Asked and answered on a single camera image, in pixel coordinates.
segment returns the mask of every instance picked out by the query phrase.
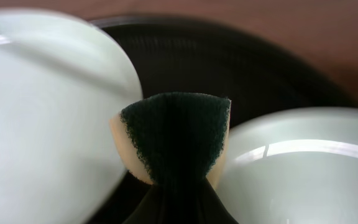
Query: white plate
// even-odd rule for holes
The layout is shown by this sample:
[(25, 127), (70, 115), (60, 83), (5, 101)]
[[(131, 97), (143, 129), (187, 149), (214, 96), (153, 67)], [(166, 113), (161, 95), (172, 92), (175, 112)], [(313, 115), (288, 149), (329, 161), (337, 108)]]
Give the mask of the white plate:
[(301, 109), (232, 130), (217, 193), (239, 223), (358, 223), (358, 110)]
[(102, 31), (57, 12), (0, 11), (0, 224), (89, 218), (124, 172), (108, 120), (141, 98)]

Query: wooden table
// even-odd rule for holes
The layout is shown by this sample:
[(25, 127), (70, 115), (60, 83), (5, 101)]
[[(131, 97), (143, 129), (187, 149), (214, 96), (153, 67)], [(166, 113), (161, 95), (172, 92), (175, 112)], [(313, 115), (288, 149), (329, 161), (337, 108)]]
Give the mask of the wooden table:
[(220, 22), (291, 50), (358, 100), (358, 0), (0, 0), (87, 20), (174, 14)]

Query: dark green sponge surface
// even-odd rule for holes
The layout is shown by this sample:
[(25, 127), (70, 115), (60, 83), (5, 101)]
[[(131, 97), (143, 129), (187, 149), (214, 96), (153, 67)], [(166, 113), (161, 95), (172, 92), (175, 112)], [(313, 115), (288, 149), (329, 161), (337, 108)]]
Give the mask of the dark green sponge surface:
[(223, 149), (231, 102), (197, 93), (162, 93), (121, 111), (151, 179), (166, 189), (194, 187)]

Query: black plate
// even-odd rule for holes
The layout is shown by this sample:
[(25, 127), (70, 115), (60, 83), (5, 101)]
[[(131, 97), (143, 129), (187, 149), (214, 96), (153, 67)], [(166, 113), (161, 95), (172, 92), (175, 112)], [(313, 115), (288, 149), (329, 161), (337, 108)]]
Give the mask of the black plate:
[[(231, 128), (292, 108), (356, 106), (335, 84), (288, 52), (227, 27), (155, 16), (114, 17), (93, 24), (124, 49), (144, 98), (169, 91), (226, 96), (232, 100)], [(147, 189), (127, 174), (91, 223), (121, 223)]]

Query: brown background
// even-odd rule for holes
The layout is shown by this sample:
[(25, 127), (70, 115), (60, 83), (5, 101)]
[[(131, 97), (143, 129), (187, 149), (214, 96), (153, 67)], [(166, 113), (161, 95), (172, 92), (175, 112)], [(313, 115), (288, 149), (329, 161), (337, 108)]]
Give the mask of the brown background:
[(358, 100), (358, 0), (0, 0), (10, 6), (86, 20), (158, 13), (217, 21), (291, 50)]

